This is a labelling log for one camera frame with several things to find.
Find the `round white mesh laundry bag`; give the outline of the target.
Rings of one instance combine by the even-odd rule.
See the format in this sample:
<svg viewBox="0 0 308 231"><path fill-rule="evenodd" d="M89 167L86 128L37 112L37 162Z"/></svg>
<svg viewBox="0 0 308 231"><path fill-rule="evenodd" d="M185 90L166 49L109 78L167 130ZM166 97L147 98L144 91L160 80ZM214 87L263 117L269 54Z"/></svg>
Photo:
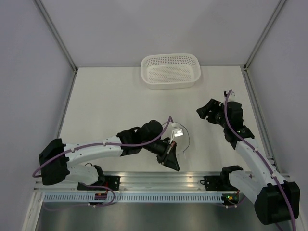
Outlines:
<svg viewBox="0 0 308 231"><path fill-rule="evenodd" d="M177 157L183 157L186 159L186 152L190 146L190 134L187 128L178 122L171 123L166 129L165 133L162 135L162 138L170 138L173 134L173 130L176 130L178 133L181 131L181 135L174 137L173 141L177 143L176 155Z"/></svg>

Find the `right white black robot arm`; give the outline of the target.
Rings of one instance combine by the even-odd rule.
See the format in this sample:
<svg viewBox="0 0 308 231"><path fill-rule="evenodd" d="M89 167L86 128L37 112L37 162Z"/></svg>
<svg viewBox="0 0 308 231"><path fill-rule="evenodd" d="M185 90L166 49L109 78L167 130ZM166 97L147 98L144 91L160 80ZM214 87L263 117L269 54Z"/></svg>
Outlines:
<svg viewBox="0 0 308 231"><path fill-rule="evenodd" d="M289 182L258 150L251 130L244 125L242 105L211 99L198 108L201 119L223 127L226 141L242 157L253 173L250 178L240 166L224 167L220 185L225 190L238 189L254 205L259 221L264 225L295 220L299 216L300 188Z"/></svg>

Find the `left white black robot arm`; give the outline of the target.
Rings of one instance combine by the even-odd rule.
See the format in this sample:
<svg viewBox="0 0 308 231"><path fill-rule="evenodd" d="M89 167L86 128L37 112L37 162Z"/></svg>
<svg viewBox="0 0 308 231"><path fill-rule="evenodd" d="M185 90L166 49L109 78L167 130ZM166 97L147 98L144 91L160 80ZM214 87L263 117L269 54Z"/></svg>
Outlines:
<svg viewBox="0 0 308 231"><path fill-rule="evenodd" d="M103 169L98 165L86 165L86 162L138 154L143 149L153 153L159 164L179 171L174 140L178 136L183 136L183 130L170 118L165 126L151 120L103 141L69 144L57 138L39 154L39 167L33 177L41 178L44 186L70 181L78 183L79 190L99 191L107 185Z"/></svg>

